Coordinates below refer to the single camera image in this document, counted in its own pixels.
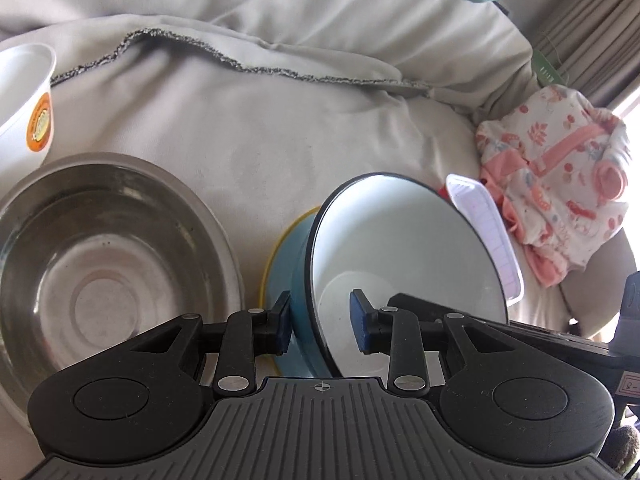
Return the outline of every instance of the pink floral cloth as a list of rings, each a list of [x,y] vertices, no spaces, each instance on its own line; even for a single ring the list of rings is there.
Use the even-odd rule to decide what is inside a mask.
[[[631,163],[625,124],[551,85],[476,131],[481,180],[545,286],[583,269],[622,224]]]

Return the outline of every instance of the blue bowl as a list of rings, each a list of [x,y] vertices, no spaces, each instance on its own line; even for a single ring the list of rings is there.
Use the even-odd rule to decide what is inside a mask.
[[[459,281],[448,278],[458,271]],[[362,288],[376,307],[405,292],[507,320],[498,274],[471,225],[433,189],[401,175],[373,173],[348,181],[322,207],[293,222],[277,243],[262,278],[260,304],[273,304],[290,290],[293,334],[289,351],[275,359],[282,375],[384,374],[386,356],[358,351],[349,318],[352,288]],[[332,302],[323,303],[329,290]]]

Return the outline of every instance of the white paper bowl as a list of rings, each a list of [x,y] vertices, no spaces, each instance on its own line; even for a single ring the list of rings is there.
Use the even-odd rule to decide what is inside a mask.
[[[507,306],[518,303],[524,297],[522,272],[494,199],[480,182],[466,176],[451,173],[446,186],[451,202],[474,227],[489,251]]]
[[[55,65],[56,53],[41,43],[0,52],[0,197],[39,168],[49,153]]]

